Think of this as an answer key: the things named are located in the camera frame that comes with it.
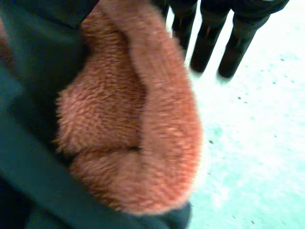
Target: dark fabric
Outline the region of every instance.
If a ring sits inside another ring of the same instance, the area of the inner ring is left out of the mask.
[[[0,176],[0,227],[24,228],[31,211],[31,201]]]
[[[251,24],[282,10],[288,2],[289,0],[202,0],[201,12],[205,17],[206,12],[223,15],[232,9],[237,20]]]
[[[189,222],[189,204],[161,216],[119,214],[54,156],[55,99],[82,67],[78,26],[95,2],[0,0],[17,70],[0,64],[1,228],[184,229]]]

